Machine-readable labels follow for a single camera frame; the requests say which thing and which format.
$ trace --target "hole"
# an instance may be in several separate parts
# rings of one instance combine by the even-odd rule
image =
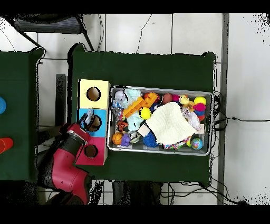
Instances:
[[[97,87],[91,87],[87,90],[86,96],[90,101],[98,101],[101,97],[101,92]]]
[[[98,154],[98,148],[95,145],[88,145],[87,147],[84,148],[84,154],[88,158],[94,158]]]
[[[94,121],[88,128],[90,132],[96,132],[101,127],[101,118],[98,115],[94,115]]]

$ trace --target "gray tray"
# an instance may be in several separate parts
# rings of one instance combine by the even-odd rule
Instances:
[[[129,146],[129,148],[125,147],[117,147],[112,142],[112,136],[115,132],[115,116],[112,113],[112,101],[114,99],[114,94],[119,91],[123,90],[125,88],[129,89],[138,89],[143,94],[147,92],[155,92],[157,94],[178,94],[178,95],[184,95],[187,94],[188,98],[193,101],[198,96],[203,96],[206,98],[206,110],[205,110],[205,119],[203,123],[201,124],[205,125],[205,132],[204,134],[193,134],[191,140],[195,137],[199,137],[200,139],[203,139],[204,145],[200,150],[194,150],[187,145],[183,145],[182,148],[178,150],[167,150],[163,149],[162,145],[159,145],[158,147],[151,148],[147,147],[143,144],[143,137],[140,137],[140,140],[132,144],[132,148]],[[197,91],[185,91],[185,90],[174,90],[174,89],[156,89],[156,88],[144,88],[144,87],[120,87],[120,86],[112,86],[110,89],[110,99],[109,99],[109,119],[108,119],[108,134],[107,134],[107,146],[110,150],[114,151],[128,151],[128,152],[148,152],[148,153],[161,153],[161,154],[173,154],[173,155],[195,155],[195,156],[205,156],[210,153],[210,147],[211,147],[211,123],[213,122],[213,107],[214,107],[214,95],[210,92],[197,92]]]

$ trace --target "table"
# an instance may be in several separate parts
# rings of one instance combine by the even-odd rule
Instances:
[[[11,137],[14,142],[0,154],[0,180],[36,181],[36,68],[43,54],[43,49],[0,51],[0,96],[7,104],[0,115],[0,137]]]
[[[67,120],[76,122],[79,79],[107,80],[112,85],[213,92],[215,55],[151,55],[85,52],[75,44],[68,54]],[[104,166],[78,167],[95,179],[194,181],[209,185],[209,155],[160,155],[108,151]]]

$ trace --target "toy pile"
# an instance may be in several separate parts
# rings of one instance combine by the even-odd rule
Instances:
[[[203,140],[193,134],[204,133],[206,99],[193,101],[188,95],[164,95],[155,92],[142,94],[126,88],[117,91],[112,102],[115,115],[115,134],[112,141],[117,147],[132,148],[143,137],[143,144],[166,150],[178,150],[183,145],[200,150]]]

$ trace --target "red cup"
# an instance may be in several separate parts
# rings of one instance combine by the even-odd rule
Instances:
[[[9,150],[13,146],[11,138],[0,138],[0,154]]]

